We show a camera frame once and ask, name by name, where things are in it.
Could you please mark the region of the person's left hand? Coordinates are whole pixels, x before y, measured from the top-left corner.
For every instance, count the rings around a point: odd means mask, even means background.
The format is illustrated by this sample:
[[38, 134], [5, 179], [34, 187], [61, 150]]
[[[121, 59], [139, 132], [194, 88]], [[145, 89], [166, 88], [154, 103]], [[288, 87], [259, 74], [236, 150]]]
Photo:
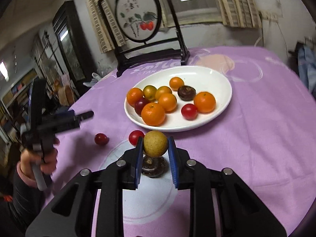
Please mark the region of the person's left hand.
[[20, 170], [29, 179], [35, 180], [32, 165], [39, 165], [40, 170], [44, 174], [52, 174], [57, 167], [58, 151], [53, 147], [45, 156], [44, 162], [42, 156], [25, 149], [20, 156]]

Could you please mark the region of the person's left forearm dark sleeve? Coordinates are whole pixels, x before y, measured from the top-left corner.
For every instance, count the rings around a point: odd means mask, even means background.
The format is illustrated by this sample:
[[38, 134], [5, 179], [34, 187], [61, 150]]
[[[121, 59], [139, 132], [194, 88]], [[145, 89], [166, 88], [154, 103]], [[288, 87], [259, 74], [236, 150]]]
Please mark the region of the person's left forearm dark sleeve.
[[26, 230], [41, 212], [45, 194], [35, 180], [24, 175], [17, 164], [11, 202], [1, 201], [1, 236], [25, 236]]

